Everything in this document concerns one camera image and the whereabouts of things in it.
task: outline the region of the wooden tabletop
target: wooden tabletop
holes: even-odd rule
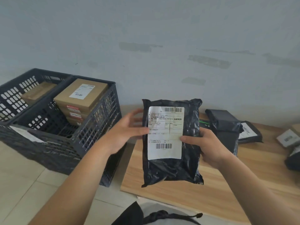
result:
[[[200,118],[207,119],[204,114],[201,114]],[[285,167],[284,160],[288,151],[275,140],[283,130],[261,124],[254,125],[262,133],[264,143],[240,145],[238,158],[300,215],[300,188],[295,184],[299,173]],[[202,159],[198,169],[203,176],[204,185],[195,185],[187,181],[162,181],[141,188],[144,184],[142,150],[142,140],[138,140],[121,185],[122,191],[222,219],[249,223],[221,173]]]

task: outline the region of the person's left hand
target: person's left hand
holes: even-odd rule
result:
[[[114,127],[111,128],[103,137],[95,144],[102,144],[105,150],[111,155],[117,153],[126,141],[133,136],[142,136],[148,134],[149,128],[142,127],[142,117],[134,117],[138,113],[142,113],[143,109],[136,109],[126,114]]]

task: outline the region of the white tile floor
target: white tile floor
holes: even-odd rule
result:
[[[111,224],[137,197],[120,191],[133,145],[126,148],[109,188],[99,186],[85,225]],[[66,175],[49,171],[0,142],[0,225],[26,225]],[[229,223],[205,216],[202,225]]]

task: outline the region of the drawstring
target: drawstring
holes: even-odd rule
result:
[[[158,212],[152,212],[150,215],[146,216],[143,219],[143,224],[153,223],[156,220],[161,220],[161,219],[179,219],[179,220],[189,221],[189,222],[192,222],[197,225],[201,225],[200,223],[193,220],[192,218],[193,217],[200,218],[202,216],[203,216],[203,213],[198,213],[197,215],[194,215],[194,216],[188,216],[188,215],[179,215],[179,214],[175,214],[175,213],[169,214],[165,210],[160,210]]]

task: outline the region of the wall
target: wall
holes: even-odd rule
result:
[[[141,99],[300,121],[300,0],[0,0],[0,80],[42,68]]]

